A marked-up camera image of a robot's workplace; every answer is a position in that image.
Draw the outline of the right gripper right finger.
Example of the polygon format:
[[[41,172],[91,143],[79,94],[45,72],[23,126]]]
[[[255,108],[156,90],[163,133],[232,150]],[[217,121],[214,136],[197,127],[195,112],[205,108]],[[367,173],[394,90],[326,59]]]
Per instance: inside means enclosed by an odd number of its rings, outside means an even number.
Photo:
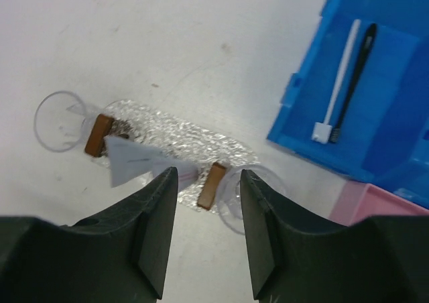
[[[251,170],[240,179],[253,297],[259,302],[427,302],[428,217],[320,217]]]

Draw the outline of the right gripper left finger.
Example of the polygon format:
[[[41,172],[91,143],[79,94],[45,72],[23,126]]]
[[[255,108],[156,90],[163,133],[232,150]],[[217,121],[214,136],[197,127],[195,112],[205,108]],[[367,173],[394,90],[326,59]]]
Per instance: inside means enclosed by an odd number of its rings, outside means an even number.
[[[2,302],[156,302],[164,292],[178,171],[75,225],[1,218]]]

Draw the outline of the clear plastic cup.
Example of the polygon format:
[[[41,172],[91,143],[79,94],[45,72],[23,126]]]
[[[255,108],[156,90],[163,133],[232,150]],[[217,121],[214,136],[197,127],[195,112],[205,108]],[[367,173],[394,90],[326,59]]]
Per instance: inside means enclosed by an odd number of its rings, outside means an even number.
[[[216,206],[222,222],[232,232],[244,235],[243,215],[241,210],[240,178],[243,170],[256,173],[276,192],[289,197],[290,193],[284,181],[272,170],[260,164],[247,164],[227,170],[216,190]]]
[[[36,140],[46,150],[62,153],[72,150],[84,138],[88,115],[84,101],[74,92],[59,90],[46,96],[34,114]]]

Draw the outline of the white toothbrush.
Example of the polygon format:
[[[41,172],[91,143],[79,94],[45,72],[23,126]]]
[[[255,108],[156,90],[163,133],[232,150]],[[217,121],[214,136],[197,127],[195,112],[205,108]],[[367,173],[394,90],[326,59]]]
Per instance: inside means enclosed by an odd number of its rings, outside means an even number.
[[[345,77],[345,72],[347,70],[347,66],[349,64],[349,61],[351,59],[351,54],[353,50],[353,46],[357,39],[357,34],[359,31],[359,28],[361,27],[361,20],[356,19],[349,31],[348,38],[346,41],[346,44],[343,48],[343,54],[341,56],[341,60],[339,63],[339,67],[336,72],[336,78],[334,82],[334,86],[332,88],[332,93],[330,96],[329,104],[326,109],[326,114],[324,116],[323,122],[316,122],[314,124],[314,129],[312,132],[312,141],[321,143],[321,144],[327,144],[331,131],[332,131],[332,125],[330,124],[330,119],[332,117],[332,112],[334,109],[334,106],[336,104],[337,97],[339,95],[339,91],[341,89],[341,85],[343,83],[343,79]]]

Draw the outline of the black toothbrush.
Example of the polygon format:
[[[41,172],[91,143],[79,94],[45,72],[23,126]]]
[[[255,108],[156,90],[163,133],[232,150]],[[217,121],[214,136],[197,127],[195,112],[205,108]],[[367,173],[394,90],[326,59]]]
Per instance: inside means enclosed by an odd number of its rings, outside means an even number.
[[[351,79],[347,88],[347,95],[345,97],[344,103],[341,108],[341,112],[336,122],[336,125],[331,131],[329,142],[336,143],[339,140],[339,135],[341,133],[341,126],[345,119],[345,115],[347,113],[347,109],[349,108],[349,104],[353,97],[356,86],[359,82],[363,69],[366,65],[367,59],[371,53],[375,37],[377,35],[377,24],[372,23],[365,31],[365,36],[361,41],[359,46],[359,53],[355,61],[355,65],[353,68],[353,73],[351,75]]]

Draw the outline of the white red-capped toothpaste tube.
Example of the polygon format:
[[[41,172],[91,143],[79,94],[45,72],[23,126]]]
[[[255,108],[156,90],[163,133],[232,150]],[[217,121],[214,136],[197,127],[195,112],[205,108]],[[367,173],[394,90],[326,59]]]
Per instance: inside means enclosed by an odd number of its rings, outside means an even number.
[[[198,166],[192,162],[180,162],[178,170],[178,192],[183,191],[198,179]]]

